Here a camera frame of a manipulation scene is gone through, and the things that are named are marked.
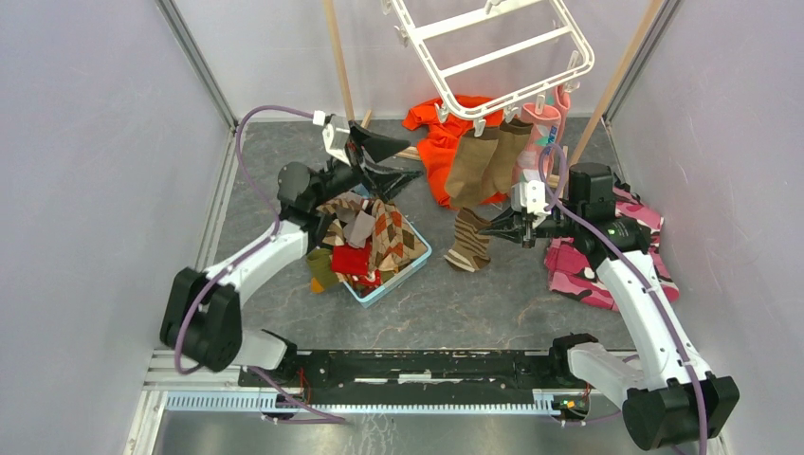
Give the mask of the brown beige striped sock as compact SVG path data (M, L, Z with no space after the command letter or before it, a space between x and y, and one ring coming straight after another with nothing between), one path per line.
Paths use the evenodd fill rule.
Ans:
M460 209L455 219L454 243L444 256L448 264L465 272L477 272L489 265L490 236L481 233L489 227L490 222L473 210Z

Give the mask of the brown tan sock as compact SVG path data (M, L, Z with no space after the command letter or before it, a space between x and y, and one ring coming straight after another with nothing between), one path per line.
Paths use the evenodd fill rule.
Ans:
M482 179L482 198L507 194L513 179L516 161L526 147L533 124L519 118L504 121L499 126L498 142Z
M488 182L487 170L499 142L498 128L485 128L479 135L474 129L464 134L458 143L445 190L454 209L475 207L495 194Z

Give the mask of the pink sock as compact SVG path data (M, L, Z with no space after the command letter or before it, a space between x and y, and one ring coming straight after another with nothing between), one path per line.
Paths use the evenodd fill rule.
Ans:
M532 129L513 168L512 182L514 184L520 181L540 180L539 170L543 171L545 177L552 173L553 154L548 153L542 164L539 164L539 157L546 146L557 142L561 133L562 115L552 105L544 105L538 112L537 106L530 102L525 103L521 108L521 120L531 123Z
M566 120L572 105L571 94L565 89L564 84L557 85L552 89L550 95L547 97L547 103L552 105L558 111L559 123L555 143L562 145Z

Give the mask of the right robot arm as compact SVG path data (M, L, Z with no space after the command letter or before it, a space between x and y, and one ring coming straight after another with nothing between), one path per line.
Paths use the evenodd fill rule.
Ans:
M739 402L730 376L717 376L685 333L649 253L649 228L617 205L624 192L610 167L580 163L566 173L556 203L539 180L519 181L511 204L485 235L531 246L538 238L569 238L613 298L634 342L639 368L619 359L588 334L555 339L547 362L561 387L578 380L616 405L643 450L707 441L720 435Z

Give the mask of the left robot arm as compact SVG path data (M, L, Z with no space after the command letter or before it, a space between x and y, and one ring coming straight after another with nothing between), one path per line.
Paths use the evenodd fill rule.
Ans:
M322 140L328 154L323 168L292 161L279 170L280 209L264 233L222 262L175 275L159 337L173 348L178 373L260 367L273 385L290 384L298 373L297 359L288 354L291 342L267 330L245 330L243 306L278 272L321 246L334 219L321 205L357 186L389 201L421 174L382 163L408 149L409 141L345 118L327 119Z

